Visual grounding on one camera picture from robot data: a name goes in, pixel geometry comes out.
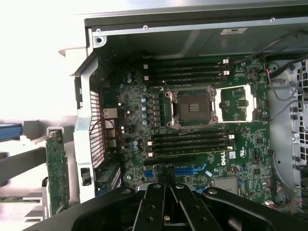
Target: cpu socket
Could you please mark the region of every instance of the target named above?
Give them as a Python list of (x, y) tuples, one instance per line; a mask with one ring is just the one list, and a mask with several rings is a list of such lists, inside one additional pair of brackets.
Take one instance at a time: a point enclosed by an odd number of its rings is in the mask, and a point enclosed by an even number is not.
[(192, 87), (173, 89), (165, 93), (170, 99), (172, 119), (169, 128), (194, 129), (214, 124), (216, 116), (214, 87)]

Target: screw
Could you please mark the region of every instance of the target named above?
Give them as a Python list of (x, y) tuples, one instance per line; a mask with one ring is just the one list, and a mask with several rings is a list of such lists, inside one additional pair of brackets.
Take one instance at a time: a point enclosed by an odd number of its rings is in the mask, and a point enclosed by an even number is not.
[(130, 189), (124, 189), (123, 191), (122, 191), (122, 194), (129, 194), (130, 193)]
[(183, 184), (177, 184), (175, 187), (177, 189), (183, 189), (185, 186)]
[(155, 184), (155, 185), (153, 185), (153, 188), (154, 189), (160, 189), (162, 186), (160, 185), (160, 184)]
[(217, 194), (217, 191), (215, 189), (210, 189), (208, 191), (209, 194)]

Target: sticker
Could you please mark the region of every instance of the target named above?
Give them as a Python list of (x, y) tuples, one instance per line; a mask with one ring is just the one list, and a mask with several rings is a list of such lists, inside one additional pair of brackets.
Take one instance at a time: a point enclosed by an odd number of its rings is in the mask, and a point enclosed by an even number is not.
[(221, 35), (234, 35), (234, 34), (242, 34), (244, 31), (247, 30), (246, 28), (233, 28), (233, 29), (224, 29), (221, 32)]
[(213, 176), (213, 174), (210, 173), (209, 171), (206, 171), (205, 174), (207, 174), (209, 177), (212, 177), (212, 176)]
[(235, 152), (229, 152), (229, 159), (235, 159), (236, 155)]

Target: blue pcie slot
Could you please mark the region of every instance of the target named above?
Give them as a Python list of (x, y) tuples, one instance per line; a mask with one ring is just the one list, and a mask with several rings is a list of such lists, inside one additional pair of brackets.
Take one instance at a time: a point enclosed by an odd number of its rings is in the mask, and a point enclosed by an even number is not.
[[(203, 164), (202, 167), (184, 167), (184, 168), (177, 168), (176, 169), (176, 176), (180, 175), (195, 175), (198, 174), (199, 171), (204, 170), (206, 167), (206, 164)], [(144, 171), (143, 175), (145, 177), (153, 177), (153, 172), (152, 171)]]

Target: motherboard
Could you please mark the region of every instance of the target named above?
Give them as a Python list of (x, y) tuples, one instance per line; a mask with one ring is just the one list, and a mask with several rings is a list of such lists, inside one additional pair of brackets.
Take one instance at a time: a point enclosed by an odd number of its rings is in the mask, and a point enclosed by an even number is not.
[(201, 193), (215, 186), (263, 203), (272, 172), (265, 61), (142, 60), (114, 68), (102, 90), (106, 143), (137, 190), (172, 169)]

